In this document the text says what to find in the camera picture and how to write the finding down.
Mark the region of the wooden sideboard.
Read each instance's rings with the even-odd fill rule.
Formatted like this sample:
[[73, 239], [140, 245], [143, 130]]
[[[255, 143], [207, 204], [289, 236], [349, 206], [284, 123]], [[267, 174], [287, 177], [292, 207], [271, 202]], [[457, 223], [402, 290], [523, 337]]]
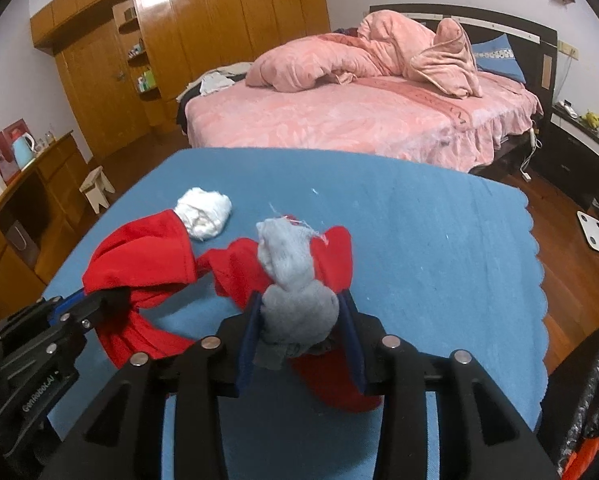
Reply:
[[66, 134], [0, 195], [0, 320], [36, 302], [93, 226], [79, 186], [89, 166]]

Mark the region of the yellow plush toy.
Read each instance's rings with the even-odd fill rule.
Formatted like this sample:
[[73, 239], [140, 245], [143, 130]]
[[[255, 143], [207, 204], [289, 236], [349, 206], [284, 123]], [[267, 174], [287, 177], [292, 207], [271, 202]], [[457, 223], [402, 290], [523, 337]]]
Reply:
[[583, 122], [592, 130], [599, 129], [599, 114], [588, 110], [586, 114], [581, 118]]

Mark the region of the wall power socket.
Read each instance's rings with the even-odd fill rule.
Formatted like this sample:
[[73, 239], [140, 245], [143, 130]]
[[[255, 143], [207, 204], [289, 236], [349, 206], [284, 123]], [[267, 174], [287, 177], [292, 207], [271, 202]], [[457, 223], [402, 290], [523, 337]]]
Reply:
[[568, 44], [567, 42], [565, 42], [563, 40], [559, 40], [557, 42], [557, 50], [559, 50], [560, 53], [568, 56], [569, 58], [572, 58], [573, 60], [579, 59], [579, 53], [578, 53], [577, 47], [571, 46], [570, 44]]

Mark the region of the blue pillow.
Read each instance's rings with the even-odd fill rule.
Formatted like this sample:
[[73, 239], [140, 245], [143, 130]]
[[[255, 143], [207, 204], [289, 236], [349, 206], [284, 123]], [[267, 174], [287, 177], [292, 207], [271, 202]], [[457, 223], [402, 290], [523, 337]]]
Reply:
[[495, 39], [472, 44], [472, 51], [478, 70], [525, 84], [525, 75], [516, 61], [507, 35], [502, 34]]

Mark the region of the pink duvet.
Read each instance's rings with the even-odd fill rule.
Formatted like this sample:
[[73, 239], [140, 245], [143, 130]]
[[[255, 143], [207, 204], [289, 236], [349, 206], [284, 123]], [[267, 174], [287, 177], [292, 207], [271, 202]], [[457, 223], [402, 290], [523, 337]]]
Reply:
[[260, 55], [245, 81], [296, 93], [328, 79], [401, 77], [426, 82], [452, 98], [483, 95], [470, 39], [453, 18], [435, 30], [391, 10], [368, 14], [355, 36], [329, 32], [292, 40]]

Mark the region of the grey sock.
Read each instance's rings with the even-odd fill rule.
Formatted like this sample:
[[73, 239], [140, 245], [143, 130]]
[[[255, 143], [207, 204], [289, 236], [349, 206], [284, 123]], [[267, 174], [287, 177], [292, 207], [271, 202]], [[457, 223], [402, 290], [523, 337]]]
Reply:
[[266, 219], [256, 228], [257, 259], [272, 284], [262, 293], [254, 362], [278, 370], [288, 359], [331, 349], [339, 300], [316, 278], [310, 242], [320, 240], [318, 232], [289, 218]]

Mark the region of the light blue kettle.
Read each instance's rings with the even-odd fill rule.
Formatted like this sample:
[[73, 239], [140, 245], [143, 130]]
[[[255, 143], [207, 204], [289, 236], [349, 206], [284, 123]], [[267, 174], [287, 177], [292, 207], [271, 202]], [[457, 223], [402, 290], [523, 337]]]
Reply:
[[30, 133], [20, 129], [14, 129], [11, 132], [12, 149], [17, 165], [21, 170], [24, 170], [30, 162], [34, 160], [34, 147], [36, 141]]

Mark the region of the black headboard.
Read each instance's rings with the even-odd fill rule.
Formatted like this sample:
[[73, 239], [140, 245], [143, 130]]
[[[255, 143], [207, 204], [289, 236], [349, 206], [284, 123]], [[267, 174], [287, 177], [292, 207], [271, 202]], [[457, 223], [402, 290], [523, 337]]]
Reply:
[[387, 3], [369, 7], [370, 12], [380, 10], [401, 13], [431, 29], [442, 18], [453, 18], [465, 29], [472, 44], [507, 35], [524, 73], [526, 87], [538, 96], [545, 112], [551, 110], [557, 78], [557, 32], [554, 29], [510, 14], [444, 3]]

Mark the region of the red cloth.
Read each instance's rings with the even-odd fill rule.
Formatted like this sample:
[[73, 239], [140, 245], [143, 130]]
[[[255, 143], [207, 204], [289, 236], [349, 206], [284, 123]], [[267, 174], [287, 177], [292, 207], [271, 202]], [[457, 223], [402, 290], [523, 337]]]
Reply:
[[[121, 368], [132, 354], [143, 351], [151, 358], [177, 356], [193, 340], [158, 330], [140, 309], [159, 306], [205, 274], [214, 277], [218, 296], [229, 297], [240, 310], [253, 292], [264, 292], [272, 279], [257, 261], [256, 242], [237, 238], [226, 248], [208, 249], [195, 257], [184, 224], [173, 210], [124, 224], [98, 245], [82, 277], [87, 294], [128, 287], [129, 306], [118, 308], [95, 331], [109, 359]], [[343, 226], [333, 226], [322, 240], [310, 242], [317, 280], [341, 292], [354, 274], [351, 236]], [[380, 396], [364, 396], [350, 378], [345, 352], [337, 341], [322, 356], [290, 359], [290, 368], [320, 401], [350, 413], [373, 411]]]

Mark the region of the white wooden stool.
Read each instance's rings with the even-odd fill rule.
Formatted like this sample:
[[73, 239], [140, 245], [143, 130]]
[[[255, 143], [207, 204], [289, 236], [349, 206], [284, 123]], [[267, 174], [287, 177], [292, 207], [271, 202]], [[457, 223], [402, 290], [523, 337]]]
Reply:
[[94, 214], [101, 214], [103, 209], [109, 208], [108, 196], [116, 193], [116, 188], [108, 180], [102, 166], [98, 166], [84, 178], [79, 191], [86, 196]]

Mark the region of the white bathroom scale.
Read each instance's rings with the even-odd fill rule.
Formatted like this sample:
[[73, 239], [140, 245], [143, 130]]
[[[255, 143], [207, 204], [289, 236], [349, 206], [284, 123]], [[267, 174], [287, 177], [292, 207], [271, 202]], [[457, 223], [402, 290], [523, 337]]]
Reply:
[[584, 211], [578, 211], [576, 217], [587, 244], [595, 252], [599, 252], [599, 220]]

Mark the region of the bed with pink sheet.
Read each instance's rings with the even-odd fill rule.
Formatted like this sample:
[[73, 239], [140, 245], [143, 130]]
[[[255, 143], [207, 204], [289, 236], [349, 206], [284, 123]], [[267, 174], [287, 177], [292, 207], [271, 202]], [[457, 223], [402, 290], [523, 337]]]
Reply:
[[445, 96], [398, 77], [319, 84], [297, 93], [252, 88], [196, 96], [185, 107], [194, 148], [308, 148], [380, 155], [467, 172], [493, 163], [505, 139], [541, 114], [523, 84], [478, 76], [483, 96]]

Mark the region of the blue table cloth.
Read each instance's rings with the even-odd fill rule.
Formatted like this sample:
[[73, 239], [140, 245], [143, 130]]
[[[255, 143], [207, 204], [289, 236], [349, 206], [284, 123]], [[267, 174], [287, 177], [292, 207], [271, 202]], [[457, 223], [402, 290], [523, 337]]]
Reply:
[[[345, 152], [188, 148], [129, 188], [83, 237], [46, 286], [68, 296], [95, 249], [124, 224], [176, 205], [191, 188], [229, 197], [222, 233], [196, 255], [255, 238], [288, 214], [316, 232], [351, 238], [350, 270], [316, 276], [348, 289], [357, 308], [420, 351], [464, 349], [482, 364], [528, 425], [548, 374], [548, 310], [528, 200], [517, 188], [434, 166]], [[220, 403], [233, 479], [368, 479], [382, 413], [347, 413], [318, 400], [293, 370], [256, 370], [244, 393]]]

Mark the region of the white tissue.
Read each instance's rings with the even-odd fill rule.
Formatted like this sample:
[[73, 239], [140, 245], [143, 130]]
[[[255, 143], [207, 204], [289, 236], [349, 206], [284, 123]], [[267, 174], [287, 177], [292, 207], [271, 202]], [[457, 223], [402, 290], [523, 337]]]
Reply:
[[218, 236], [226, 226], [231, 211], [232, 203], [228, 196], [203, 188], [190, 188], [173, 208], [188, 236], [200, 242]]

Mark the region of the black nightstand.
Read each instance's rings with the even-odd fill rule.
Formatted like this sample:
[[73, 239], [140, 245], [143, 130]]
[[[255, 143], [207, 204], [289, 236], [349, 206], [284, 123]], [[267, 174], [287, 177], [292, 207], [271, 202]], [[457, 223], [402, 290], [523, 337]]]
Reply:
[[533, 169], [587, 211], [599, 192], [599, 132], [554, 104], [538, 141]]

